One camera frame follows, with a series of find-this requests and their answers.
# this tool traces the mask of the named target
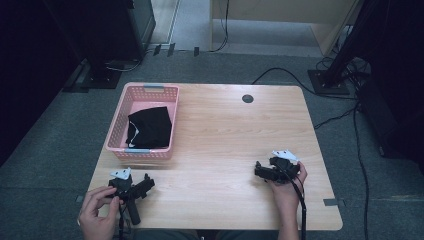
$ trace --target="black cable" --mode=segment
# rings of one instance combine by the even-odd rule
[[[281,70],[281,71],[284,71],[284,72],[286,72],[286,73],[288,73],[288,74],[290,74],[298,83],[299,83],[299,85],[300,86],[302,86],[306,91],[308,91],[309,93],[311,93],[311,94],[313,94],[313,95],[315,95],[315,96],[318,96],[318,97],[324,97],[324,98],[333,98],[333,99],[344,99],[344,100],[356,100],[356,98],[345,98],[345,97],[335,97],[335,96],[327,96],[327,95],[319,95],[319,94],[316,94],[316,93],[314,93],[312,90],[310,90],[309,88],[307,88],[302,82],[300,82],[300,80],[293,74],[293,73],[291,73],[289,70],[287,70],[287,69],[284,69],[284,68],[280,68],[280,67],[274,67],[274,68],[270,68],[270,69],[268,69],[268,70],[266,70],[264,73],[262,73],[258,78],[256,78],[255,79],[255,81],[253,81],[252,83],[251,83],[251,85],[255,85],[256,84],[256,82],[258,82],[259,81],[259,79],[261,79],[265,74],[267,74],[268,72],[270,72],[270,71],[273,71],[273,70]]]
[[[124,212],[121,209],[121,205],[119,204],[119,240],[124,240]]]
[[[221,26],[224,29],[225,32],[225,37],[224,37],[224,41],[221,43],[221,46],[219,46],[219,48],[209,51],[209,52],[218,52],[221,51],[225,45],[227,45],[228,42],[228,9],[230,8],[230,0],[227,0],[227,9],[225,11],[225,27],[222,23],[222,18],[221,18]]]
[[[327,66],[327,65],[325,65],[325,63],[326,62],[333,62],[334,61],[334,58],[331,58],[331,57],[324,57],[323,59],[321,59],[321,61],[319,61],[319,62],[317,62],[316,64],[315,64],[315,69],[316,70],[321,70],[321,69],[319,69],[319,64],[321,64],[322,66],[324,66],[324,68],[327,70],[327,69],[329,69],[330,68],[330,66]]]
[[[124,208],[124,210],[122,210],[122,212],[123,212],[123,213],[125,213],[125,210],[127,210],[127,205],[125,205],[125,208]],[[125,222],[127,223],[127,228],[128,228],[128,231],[126,232],[126,234],[131,235],[131,224],[130,224],[130,219],[125,218]]]
[[[119,68],[111,68],[111,67],[106,67],[106,69],[113,70],[113,71],[118,71],[118,72],[129,72],[129,71],[134,70],[136,67],[138,67],[138,65],[140,65],[140,63],[141,63],[141,60],[138,61],[137,64],[134,65],[133,67],[127,68],[127,69],[119,69]]]
[[[352,109],[347,110],[346,112],[344,112],[342,115],[340,115],[340,116],[338,116],[338,117],[332,117],[332,118],[329,118],[329,119],[325,120],[324,122],[322,122],[322,123],[319,123],[319,124],[315,125],[315,126],[314,126],[314,129],[316,130],[316,129],[318,129],[318,128],[322,127],[322,125],[325,125],[325,124],[327,124],[327,123],[329,123],[329,122],[331,122],[331,121],[339,120],[339,119],[342,119],[342,118],[344,118],[344,117],[346,117],[346,116],[349,116],[349,115],[350,115],[350,113],[352,113],[352,112],[355,110],[355,108],[356,108],[356,106],[355,106],[354,108],[352,108]]]
[[[150,48],[150,49],[147,49],[145,52],[144,52],[144,55],[143,55],[143,57],[145,57],[149,52],[153,52],[155,49],[154,48]]]
[[[360,87],[361,87],[361,83],[357,78],[357,74],[359,74],[356,66],[354,66],[355,68],[355,72],[352,72],[352,70],[350,70],[349,65],[346,66],[346,72],[347,74],[345,76],[342,77],[342,79],[347,78],[355,87],[355,95],[356,93],[359,91]]]
[[[289,175],[285,171],[282,171],[282,172],[284,173],[284,175],[286,176],[286,178],[290,180],[291,184],[293,185],[294,190],[297,193],[297,196],[299,197],[300,205],[302,206],[302,229],[301,229],[302,238],[301,239],[302,240],[305,240],[306,239],[306,204],[305,204],[305,196],[304,195],[302,196],[302,193],[300,192],[299,187],[297,186],[296,183],[294,183],[293,179],[291,179],[289,177]],[[300,184],[302,185],[303,192],[305,192],[305,189],[303,188],[302,181],[300,181],[299,178],[297,178],[297,179],[299,180]]]
[[[359,141],[359,134],[358,134],[358,127],[356,124],[356,111],[359,108],[359,102],[356,104],[354,112],[353,112],[353,126],[355,128],[355,136],[356,136],[356,146],[358,149],[358,160],[359,164],[361,165],[362,174],[364,175],[364,182],[365,182],[365,206],[364,206],[364,234],[365,234],[365,240],[368,240],[368,202],[369,202],[369,185],[368,185],[368,176],[367,172],[364,167],[364,163],[362,162],[362,156],[361,156],[361,144]]]

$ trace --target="black controller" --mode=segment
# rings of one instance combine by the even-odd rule
[[[138,215],[135,200],[138,198],[145,198],[147,192],[155,186],[155,181],[147,175],[144,175],[144,180],[137,185],[132,184],[131,174],[127,180],[115,178],[109,180],[109,186],[116,187],[116,192],[113,196],[118,196],[127,205],[128,213],[131,217],[133,225],[140,223],[140,216]]]
[[[255,166],[255,175],[265,180],[271,180],[277,183],[286,183],[294,179],[300,170],[299,165],[294,165],[285,158],[273,157],[269,159],[269,163],[274,167],[262,167],[257,161]]]

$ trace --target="finger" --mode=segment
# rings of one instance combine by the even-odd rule
[[[102,199],[100,199],[100,200],[99,200],[99,202],[97,203],[96,208],[97,208],[97,209],[99,209],[99,208],[103,207],[103,205],[105,205],[105,204],[110,204],[111,202],[112,202],[112,198],[108,198],[108,197],[106,197],[106,198],[102,198]]]
[[[303,165],[302,162],[298,162],[300,170],[299,170],[299,175],[297,176],[300,181],[302,181],[302,183],[305,182],[306,177],[308,176],[308,172],[306,171],[305,165]]]
[[[114,197],[109,205],[109,213],[107,214],[107,219],[111,222],[115,222],[116,214],[118,214],[119,209],[119,197]]]
[[[113,194],[115,192],[116,192],[116,188],[110,188],[110,189],[105,189],[101,192],[98,192],[92,195],[84,211],[94,213],[94,210],[98,209],[97,205],[99,204],[99,202],[102,201],[102,199],[105,198],[107,195]]]
[[[87,207],[88,202],[90,201],[91,197],[92,197],[94,194],[96,194],[96,193],[98,193],[98,192],[101,192],[101,191],[104,191],[104,190],[106,190],[106,189],[111,189],[111,188],[112,188],[112,186],[108,186],[108,187],[106,187],[106,186],[102,186],[102,187],[99,187],[99,188],[96,188],[96,189],[93,189],[93,190],[91,190],[91,191],[87,192],[87,193],[85,194],[84,201],[83,201],[83,203],[82,203],[82,207],[81,207],[81,209],[85,209],[85,208]]]

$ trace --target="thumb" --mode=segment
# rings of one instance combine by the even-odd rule
[[[107,218],[109,220],[115,221],[116,214],[118,213],[118,209],[119,209],[119,197],[115,196],[112,199],[112,202],[110,202],[109,213],[107,215]]]

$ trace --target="wooden table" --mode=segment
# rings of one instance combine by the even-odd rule
[[[308,109],[299,87],[178,84],[170,160],[122,161],[103,148],[89,189],[107,185],[115,169],[132,168],[134,183],[156,183],[136,201],[138,228],[278,229],[270,187],[254,175],[272,150],[289,149],[305,164],[308,230],[339,230],[334,199]],[[245,103],[245,94],[253,96]],[[107,208],[101,209],[101,215]]]
[[[231,0],[228,19],[310,23],[323,55],[331,53],[337,38],[355,16],[360,0]],[[224,19],[227,0],[210,0],[211,49],[213,20]]]

